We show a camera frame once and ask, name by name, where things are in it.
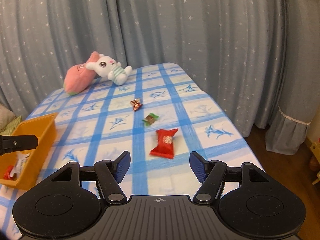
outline wall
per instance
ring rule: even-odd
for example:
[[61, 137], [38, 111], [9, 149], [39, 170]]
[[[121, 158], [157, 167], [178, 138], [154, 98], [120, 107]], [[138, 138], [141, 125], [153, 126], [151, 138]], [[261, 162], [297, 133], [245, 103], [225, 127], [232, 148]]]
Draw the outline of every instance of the wall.
[[309, 130], [307, 133], [307, 138], [311, 142], [314, 142], [318, 138], [320, 138], [320, 105], [318, 107], [315, 117], [312, 119], [312, 122], [310, 124]]

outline checkered tablecloth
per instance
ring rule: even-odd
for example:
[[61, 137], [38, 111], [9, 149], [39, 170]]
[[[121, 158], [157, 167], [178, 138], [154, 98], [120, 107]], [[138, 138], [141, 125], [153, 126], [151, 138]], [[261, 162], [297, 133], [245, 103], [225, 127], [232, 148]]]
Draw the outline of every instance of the checkered tablecloth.
[[[143, 107], [133, 112], [130, 101], [140, 98]], [[200, 183], [189, 167], [189, 153], [197, 151], [207, 160], [229, 166], [252, 162], [260, 167], [247, 143], [210, 96], [201, 91], [176, 64], [166, 63], [133, 70], [122, 86], [99, 78], [87, 90], [68, 96], [54, 91], [28, 117], [59, 112], [57, 138], [44, 163], [39, 181], [70, 161], [81, 166], [114, 160], [127, 150], [131, 166], [120, 184], [124, 193], [193, 197]], [[158, 121], [145, 127], [149, 113]], [[149, 155], [157, 144], [156, 130], [178, 128], [174, 136], [174, 159]], [[224, 193], [237, 183], [226, 183]], [[97, 194], [94, 182], [83, 187]], [[23, 191], [0, 189], [0, 226], [11, 239], [20, 237], [12, 219], [14, 201]]]

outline orange plastic bin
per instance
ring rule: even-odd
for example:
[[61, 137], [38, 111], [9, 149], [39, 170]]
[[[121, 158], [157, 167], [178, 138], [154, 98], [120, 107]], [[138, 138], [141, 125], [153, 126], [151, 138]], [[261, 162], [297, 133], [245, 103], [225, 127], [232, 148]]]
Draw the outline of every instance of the orange plastic bin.
[[34, 150], [22, 151], [29, 158], [17, 180], [2, 179], [7, 167], [17, 162], [17, 152], [0, 156], [0, 183], [8, 187], [29, 190], [35, 184], [47, 158], [48, 152], [56, 138], [57, 131], [54, 119], [58, 113], [47, 114], [24, 122], [15, 129], [12, 135], [34, 134], [38, 138], [38, 147]]

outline stuffed animal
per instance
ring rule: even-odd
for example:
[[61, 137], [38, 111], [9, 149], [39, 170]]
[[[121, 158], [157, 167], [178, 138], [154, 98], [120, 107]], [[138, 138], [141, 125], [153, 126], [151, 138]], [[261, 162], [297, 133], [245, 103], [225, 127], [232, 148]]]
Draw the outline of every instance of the stuffed animal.
[[97, 62], [88, 62], [85, 64], [86, 69], [94, 70], [101, 77], [108, 77], [109, 80], [118, 86], [123, 85], [132, 71], [132, 67], [121, 67], [120, 62], [116, 62], [109, 56], [99, 55]]
[[[88, 62], [96, 62], [99, 60], [99, 53], [94, 51], [91, 53]], [[79, 64], [71, 67], [67, 71], [67, 75], [64, 79], [63, 88], [69, 95], [76, 95], [85, 90], [95, 78], [96, 73], [94, 70], [89, 70], [84, 67], [84, 64]]]

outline brown floor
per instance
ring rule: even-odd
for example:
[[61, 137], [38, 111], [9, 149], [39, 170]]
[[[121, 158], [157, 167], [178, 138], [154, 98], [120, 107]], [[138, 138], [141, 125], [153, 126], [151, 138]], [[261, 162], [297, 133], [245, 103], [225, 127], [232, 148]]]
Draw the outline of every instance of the brown floor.
[[305, 204], [306, 219], [298, 236], [302, 240], [320, 239], [320, 182], [315, 186], [316, 172], [309, 169], [311, 151], [302, 144], [295, 155], [282, 155], [267, 152], [265, 147], [266, 130], [252, 128], [247, 143], [255, 153], [266, 173], [295, 193]]

